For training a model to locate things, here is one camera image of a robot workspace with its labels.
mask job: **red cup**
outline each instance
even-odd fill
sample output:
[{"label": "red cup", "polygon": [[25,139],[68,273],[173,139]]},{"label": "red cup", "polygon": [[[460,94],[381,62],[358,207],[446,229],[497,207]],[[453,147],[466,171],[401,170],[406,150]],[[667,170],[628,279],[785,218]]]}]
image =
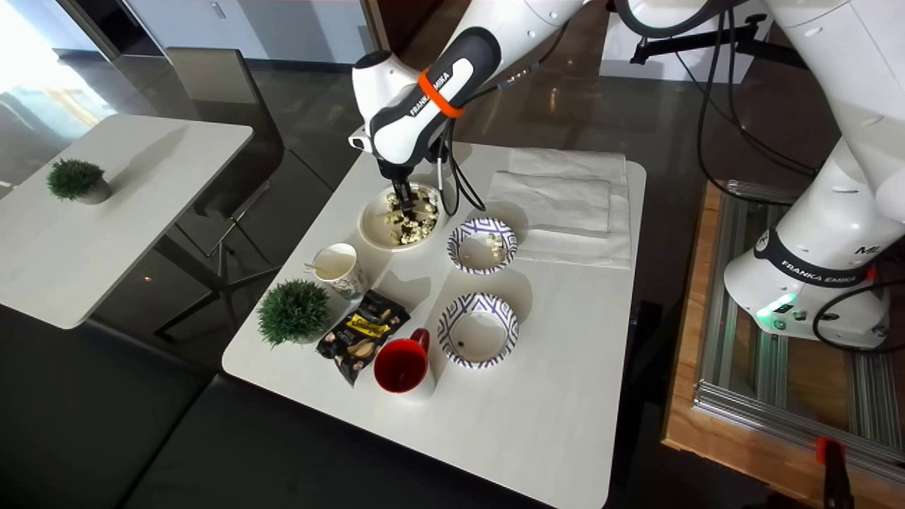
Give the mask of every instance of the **red cup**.
[{"label": "red cup", "polygon": [[387,392],[429,392],[426,342],[426,327],[418,327],[409,338],[387,342],[374,358],[375,383]]}]

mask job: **white wall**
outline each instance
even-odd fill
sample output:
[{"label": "white wall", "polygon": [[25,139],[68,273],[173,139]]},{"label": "white wall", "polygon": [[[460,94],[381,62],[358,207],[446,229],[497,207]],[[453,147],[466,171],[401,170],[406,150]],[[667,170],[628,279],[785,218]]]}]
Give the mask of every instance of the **white wall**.
[{"label": "white wall", "polygon": [[53,50],[98,50],[56,0],[6,0]]},{"label": "white wall", "polygon": [[245,60],[357,62],[374,47],[358,0],[122,0],[160,45],[241,47]]}]

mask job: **patterned bowl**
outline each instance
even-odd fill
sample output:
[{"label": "patterned bowl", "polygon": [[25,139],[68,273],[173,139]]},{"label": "patterned bowl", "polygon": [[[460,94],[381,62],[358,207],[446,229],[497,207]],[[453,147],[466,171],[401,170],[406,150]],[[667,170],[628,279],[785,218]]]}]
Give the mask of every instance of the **patterned bowl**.
[{"label": "patterned bowl", "polygon": [[463,368],[497,365],[514,338],[517,316],[491,293],[463,293],[440,313],[440,351]]},{"label": "patterned bowl", "polygon": [[460,270],[491,273],[513,262],[517,236],[497,218],[471,218],[450,236],[450,256]]}]

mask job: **succulent plant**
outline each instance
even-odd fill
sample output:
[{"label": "succulent plant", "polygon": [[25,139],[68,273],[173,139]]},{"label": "succulent plant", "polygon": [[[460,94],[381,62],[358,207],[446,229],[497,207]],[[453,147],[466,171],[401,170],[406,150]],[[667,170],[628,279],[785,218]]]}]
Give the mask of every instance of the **succulent plant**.
[{"label": "succulent plant", "polygon": [[279,283],[259,303],[259,333],[271,342],[317,338],[327,325],[327,293],[306,279]]},{"label": "succulent plant", "polygon": [[53,160],[53,170],[49,174],[49,185],[53,194],[74,201],[84,194],[91,185],[95,185],[104,177],[104,170],[98,170],[91,160],[80,159],[60,159]]}]

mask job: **small green plant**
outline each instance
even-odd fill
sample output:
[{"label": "small green plant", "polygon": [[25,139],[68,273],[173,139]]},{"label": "small green plant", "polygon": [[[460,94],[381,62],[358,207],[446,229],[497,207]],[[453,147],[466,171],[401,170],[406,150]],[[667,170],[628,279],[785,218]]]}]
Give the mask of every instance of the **small green plant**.
[{"label": "small green plant", "polygon": [[259,303],[259,333],[271,342],[317,338],[327,325],[327,293],[306,279],[279,283]]},{"label": "small green plant", "polygon": [[49,174],[49,185],[53,194],[74,201],[84,194],[91,185],[95,185],[104,177],[104,170],[98,170],[91,160],[80,159],[60,159],[53,160],[53,170]]}]

